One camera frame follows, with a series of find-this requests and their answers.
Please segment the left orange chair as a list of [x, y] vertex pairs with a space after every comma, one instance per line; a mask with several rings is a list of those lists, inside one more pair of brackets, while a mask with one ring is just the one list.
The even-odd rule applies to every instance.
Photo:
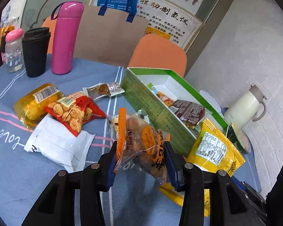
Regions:
[[49, 39], [48, 50], [47, 50], [48, 54], [52, 54], [54, 34], [55, 34], [55, 25], [56, 25], [56, 20], [52, 20], [50, 16], [47, 19], [45, 19], [45, 21], [42, 24], [42, 27], [48, 27], [49, 32], [50, 32], [50, 39]]

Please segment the green instant noodle bowl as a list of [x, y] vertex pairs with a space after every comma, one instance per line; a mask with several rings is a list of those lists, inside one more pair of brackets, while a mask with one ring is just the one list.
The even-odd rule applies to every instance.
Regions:
[[227, 138], [242, 153], [251, 153], [251, 142], [242, 129], [232, 122], [228, 129]]

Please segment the right orange chair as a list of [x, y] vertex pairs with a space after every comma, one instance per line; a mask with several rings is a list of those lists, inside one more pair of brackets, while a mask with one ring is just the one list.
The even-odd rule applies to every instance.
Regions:
[[187, 56], [175, 43], [161, 36], [148, 34], [139, 40], [128, 67], [169, 69], [183, 77]]

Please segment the pink thermos bottle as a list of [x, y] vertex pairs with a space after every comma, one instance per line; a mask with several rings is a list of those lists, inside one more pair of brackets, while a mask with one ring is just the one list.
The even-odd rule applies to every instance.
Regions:
[[64, 75], [72, 70], [75, 40], [83, 11], [84, 5], [81, 2], [63, 2], [52, 11], [51, 20], [56, 22], [52, 72], [56, 75]]

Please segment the black coffee cup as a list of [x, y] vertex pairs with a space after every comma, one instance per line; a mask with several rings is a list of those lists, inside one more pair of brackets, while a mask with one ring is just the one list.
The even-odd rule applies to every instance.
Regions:
[[22, 49], [28, 77], [35, 78], [45, 72], [50, 36], [48, 27], [40, 27], [24, 33]]

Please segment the green cardboard box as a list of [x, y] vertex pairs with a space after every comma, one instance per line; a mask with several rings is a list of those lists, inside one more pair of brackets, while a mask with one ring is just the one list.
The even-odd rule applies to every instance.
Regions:
[[151, 91], [149, 84], [174, 101], [179, 99], [204, 106], [205, 117], [210, 119], [215, 127], [223, 133], [228, 129], [223, 115], [177, 73], [168, 69], [127, 68], [121, 82], [125, 99], [135, 110], [143, 109], [156, 129], [171, 135], [170, 142], [176, 153], [188, 156], [197, 136], [174, 114], [174, 107], [167, 107]]

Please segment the clear bottle pink lid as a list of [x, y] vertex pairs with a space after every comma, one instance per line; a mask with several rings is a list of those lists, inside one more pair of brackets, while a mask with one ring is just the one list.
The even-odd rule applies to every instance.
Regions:
[[14, 73], [20, 70], [24, 65], [22, 54], [23, 29], [14, 29], [7, 33], [5, 38], [5, 59], [6, 70]]

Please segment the red fried snack packet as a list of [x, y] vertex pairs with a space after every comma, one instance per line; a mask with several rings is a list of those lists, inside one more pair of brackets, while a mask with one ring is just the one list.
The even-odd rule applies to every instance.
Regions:
[[106, 114], [100, 107], [82, 91], [62, 97], [45, 106], [44, 110], [76, 137], [82, 125], [95, 119], [106, 118]]

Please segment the green blue snack packet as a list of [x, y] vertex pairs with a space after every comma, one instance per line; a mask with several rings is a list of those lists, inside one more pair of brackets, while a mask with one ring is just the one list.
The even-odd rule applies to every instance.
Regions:
[[153, 94], [155, 94], [155, 95], [158, 94], [158, 90], [154, 87], [154, 85], [153, 85], [152, 83], [149, 83], [149, 84], [147, 85], [147, 87], [150, 89], [150, 91], [151, 91]]

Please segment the white snack packet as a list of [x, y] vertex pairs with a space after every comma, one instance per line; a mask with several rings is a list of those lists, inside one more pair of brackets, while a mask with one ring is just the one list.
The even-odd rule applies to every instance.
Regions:
[[80, 131], [76, 137], [60, 122], [47, 114], [30, 135], [24, 150], [40, 152], [56, 164], [63, 166], [68, 173], [85, 168], [89, 148], [94, 134]]

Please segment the yellow snack bag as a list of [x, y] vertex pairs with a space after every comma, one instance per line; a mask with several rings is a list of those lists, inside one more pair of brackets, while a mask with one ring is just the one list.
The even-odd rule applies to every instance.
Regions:
[[235, 145], [208, 118], [200, 123], [200, 133], [184, 159], [202, 171], [215, 173], [222, 169], [229, 176], [245, 163]]

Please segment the white round lid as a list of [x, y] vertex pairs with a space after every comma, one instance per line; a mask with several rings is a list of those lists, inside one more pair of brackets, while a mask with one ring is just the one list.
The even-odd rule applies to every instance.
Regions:
[[199, 93], [218, 113], [221, 113], [221, 106], [209, 93], [204, 90], [200, 90]]

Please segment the small brown jerky packet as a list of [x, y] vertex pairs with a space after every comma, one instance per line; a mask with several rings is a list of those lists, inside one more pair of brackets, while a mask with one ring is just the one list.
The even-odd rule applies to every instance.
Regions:
[[119, 83], [98, 83], [91, 87], [84, 87], [83, 92], [85, 95], [94, 101], [101, 97], [112, 97], [125, 92]]

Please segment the orange clear bun packet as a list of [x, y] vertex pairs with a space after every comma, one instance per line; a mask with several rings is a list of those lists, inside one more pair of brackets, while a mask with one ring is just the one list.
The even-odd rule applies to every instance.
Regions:
[[171, 135], [150, 125], [141, 112], [128, 114], [125, 108], [120, 108], [118, 115], [112, 117], [112, 123], [118, 138], [114, 172], [133, 162], [160, 184], [165, 184], [168, 175], [164, 142], [169, 141]]

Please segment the brown dark snack packet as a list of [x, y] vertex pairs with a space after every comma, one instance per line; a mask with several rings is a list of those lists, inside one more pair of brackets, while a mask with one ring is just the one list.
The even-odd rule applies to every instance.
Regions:
[[205, 107], [190, 101], [176, 100], [170, 110], [188, 126], [196, 126], [205, 116]]

